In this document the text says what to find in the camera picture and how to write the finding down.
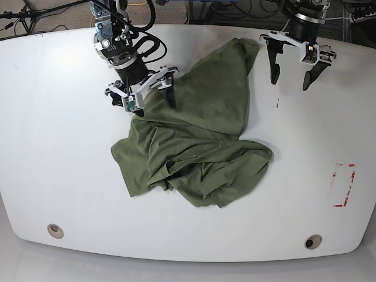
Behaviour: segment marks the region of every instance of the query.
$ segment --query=white table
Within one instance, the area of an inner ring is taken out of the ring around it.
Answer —
[[[0,42],[0,191],[17,236],[181,261],[297,259],[359,245],[376,202],[375,50],[319,39],[337,60],[303,92],[309,66],[298,62],[297,49],[285,46],[278,56],[281,76],[274,86],[263,45],[249,75],[250,116],[242,138],[269,146],[274,159],[247,196],[223,209],[195,208],[177,191],[129,197],[110,147],[127,136],[131,115],[103,94],[118,76],[94,51],[94,32]],[[151,32],[169,52],[150,66],[178,66],[182,73],[231,38],[265,33],[191,25]],[[347,205],[333,207],[343,205],[353,169]],[[49,235],[51,223],[64,230],[63,239]],[[323,242],[307,250],[304,242],[313,234]]]

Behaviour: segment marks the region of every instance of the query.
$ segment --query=metal grommet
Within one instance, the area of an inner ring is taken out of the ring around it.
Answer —
[[[62,237],[64,237],[63,230],[56,224],[50,224],[49,226],[47,226],[47,231],[53,238],[61,239]]]
[[[323,238],[320,235],[313,235],[305,241],[304,247],[309,250],[314,250],[321,244],[322,241]]]

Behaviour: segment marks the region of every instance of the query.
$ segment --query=green cloth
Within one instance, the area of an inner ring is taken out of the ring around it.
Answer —
[[[111,149],[131,197],[161,186],[196,207],[223,207],[260,181],[271,150],[239,140],[258,51],[255,41],[233,39],[202,59],[175,80],[176,109],[162,90],[148,94],[145,116],[134,116],[129,138]]]

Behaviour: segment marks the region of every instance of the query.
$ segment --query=white tabletop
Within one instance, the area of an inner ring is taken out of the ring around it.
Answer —
[[[151,32],[169,52],[150,67],[178,66],[182,73],[231,38],[265,33],[191,25],[159,25]],[[359,245],[376,202],[375,50],[319,39],[338,56],[303,92],[309,66],[298,62],[297,50],[284,47],[277,58],[281,76],[272,85],[263,45],[249,75],[242,138],[269,146],[274,159],[250,194],[223,209],[195,208],[177,191],[129,197],[110,147],[127,136],[131,114],[103,94],[118,76],[94,51],[94,33],[0,42],[0,191],[17,236],[181,261],[297,259]],[[334,207],[344,205],[349,186],[346,206]],[[64,230],[63,239],[49,235],[51,223]],[[323,242],[307,250],[304,242],[313,234]]]

